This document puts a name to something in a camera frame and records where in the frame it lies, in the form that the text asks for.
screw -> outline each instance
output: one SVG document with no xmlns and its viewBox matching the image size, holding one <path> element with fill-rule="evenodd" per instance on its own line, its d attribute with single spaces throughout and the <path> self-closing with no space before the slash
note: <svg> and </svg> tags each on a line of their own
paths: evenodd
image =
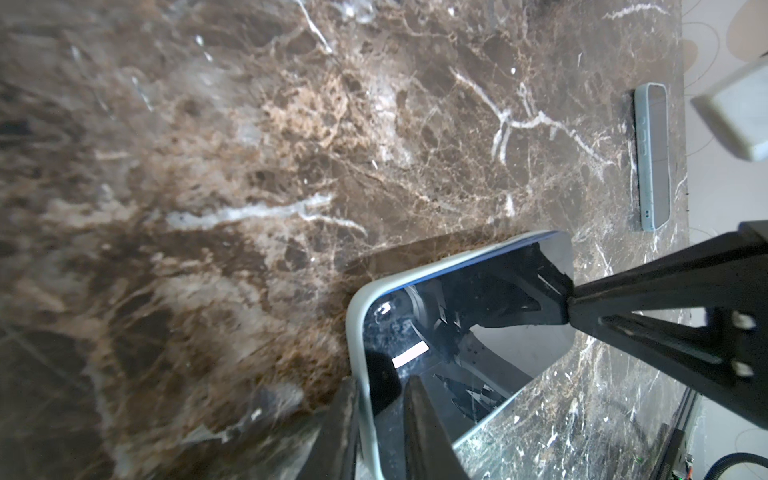
<svg viewBox="0 0 768 480">
<path fill-rule="evenodd" d="M 744 315 L 743 313 L 738 313 L 735 310 L 733 311 L 733 315 L 731 315 L 731 319 L 733 320 L 733 326 L 735 326 L 737 329 L 752 330 L 757 326 L 753 316 Z"/>
<path fill-rule="evenodd" d="M 752 367 L 744 362 L 733 359 L 730 361 L 730 366 L 733 368 L 733 372 L 736 373 L 736 376 L 740 376 L 743 379 L 755 376 L 755 372 L 752 370 Z"/>
</svg>

white marble vein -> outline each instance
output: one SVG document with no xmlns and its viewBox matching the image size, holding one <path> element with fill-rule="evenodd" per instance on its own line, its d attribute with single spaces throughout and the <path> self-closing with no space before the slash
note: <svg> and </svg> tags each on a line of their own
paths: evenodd
<svg viewBox="0 0 768 480">
<path fill-rule="evenodd" d="M 222 223 L 231 223 L 250 218 L 288 218 L 298 215 L 305 221 L 322 221 L 333 223 L 342 227 L 349 227 L 366 233 L 366 229 L 356 222 L 345 218 L 330 217 L 328 215 L 310 213 L 309 210 L 330 205 L 333 195 L 314 194 L 294 204 L 268 207 L 264 202 L 246 205 L 240 208 L 222 208 L 211 214 L 197 216 L 189 212 L 171 212 L 165 220 L 173 230 L 210 230 Z"/>
</svg>

black metal bracket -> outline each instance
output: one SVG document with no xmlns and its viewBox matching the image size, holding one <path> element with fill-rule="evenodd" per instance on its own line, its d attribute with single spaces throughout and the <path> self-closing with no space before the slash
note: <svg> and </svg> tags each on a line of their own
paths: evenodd
<svg viewBox="0 0 768 480">
<path fill-rule="evenodd" d="M 633 312 L 704 307 L 707 324 Z M 577 286 L 576 328 L 768 428 L 768 221 Z"/>
</svg>

light blue phone case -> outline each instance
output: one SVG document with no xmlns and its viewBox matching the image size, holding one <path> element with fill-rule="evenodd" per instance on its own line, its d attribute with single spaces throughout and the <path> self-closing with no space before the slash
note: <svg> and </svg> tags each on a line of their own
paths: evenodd
<svg viewBox="0 0 768 480">
<path fill-rule="evenodd" d="M 648 97 L 648 88 L 650 86 L 657 86 L 664 89 L 664 97 L 667 96 L 667 88 L 662 84 L 646 83 L 643 84 L 634 91 L 634 121 L 635 121 L 635 135 L 637 138 L 637 182 L 640 188 L 640 216 L 643 230 L 647 232 L 653 232 L 661 228 L 668 220 L 669 216 L 664 219 L 657 218 L 655 215 L 655 208 L 659 207 L 654 205 L 654 159 L 651 153 L 651 139 L 650 139 L 650 101 Z M 669 117 L 667 109 L 665 108 L 665 115 L 667 115 L 667 138 L 664 142 L 667 143 L 667 159 L 668 154 L 668 130 L 669 130 Z M 669 161 L 666 162 L 666 182 L 667 189 L 670 189 L 670 174 L 669 174 Z M 671 191 L 667 195 L 667 202 L 671 203 Z"/>
</svg>

white object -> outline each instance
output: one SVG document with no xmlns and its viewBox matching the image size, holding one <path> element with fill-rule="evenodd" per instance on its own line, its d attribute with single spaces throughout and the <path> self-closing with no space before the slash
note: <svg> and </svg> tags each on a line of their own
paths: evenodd
<svg viewBox="0 0 768 480">
<path fill-rule="evenodd" d="M 691 103 L 730 153 L 746 161 L 768 158 L 768 57 L 744 65 Z"/>
</svg>

